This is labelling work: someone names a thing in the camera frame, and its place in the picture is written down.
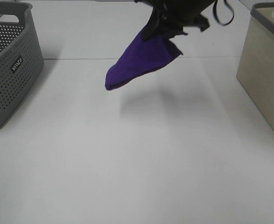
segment purple cloth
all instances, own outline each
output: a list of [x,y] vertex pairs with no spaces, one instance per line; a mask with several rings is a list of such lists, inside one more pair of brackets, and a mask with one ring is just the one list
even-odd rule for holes
[[144,42],[142,31],[109,69],[105,78],[107,90],[117,89],[134,78],[159,70],[182,55],[174,43],[161,35]]

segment basket handle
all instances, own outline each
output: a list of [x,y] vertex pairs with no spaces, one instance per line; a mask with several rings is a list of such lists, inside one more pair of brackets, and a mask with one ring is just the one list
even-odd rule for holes
[[25,27],[26,17],[31,8],[32,6],[28,3],[0,1],[0,14],[15,15],[19,19],[18,24],[23,27]]

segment beige storage box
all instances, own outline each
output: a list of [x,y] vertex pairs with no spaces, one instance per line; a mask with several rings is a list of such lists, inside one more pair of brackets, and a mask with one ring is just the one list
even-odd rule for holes
[[274,130],[274,3],[253,6],[237,79]]

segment perforated basket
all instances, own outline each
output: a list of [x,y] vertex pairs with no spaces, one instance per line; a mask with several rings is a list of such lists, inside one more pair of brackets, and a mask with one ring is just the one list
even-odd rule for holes
[[19,22],[0,22],[0,127],[30,91],[43,68],[32,5],[0,2],[0,14]]

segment black strap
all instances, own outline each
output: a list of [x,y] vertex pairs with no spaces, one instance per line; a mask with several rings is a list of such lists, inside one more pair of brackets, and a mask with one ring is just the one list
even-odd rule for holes
[[227,26],[230,23],[232,23],[235,13],[234,10],[232,8],[232,6],[227,2],[227,0],[224,0],[224,4],[227,6],[227,8],[230,9],[230,11],[232,12],[232,19],[228,22],[228,23],[222,23],[218,17],[218,13],[217,13],[217,5],[218,5],[218,0],[215,1],[215,4],[213,5],[213,17],[215,17],[215,20],[218,22],[218,24],[222,25],[222,26]]

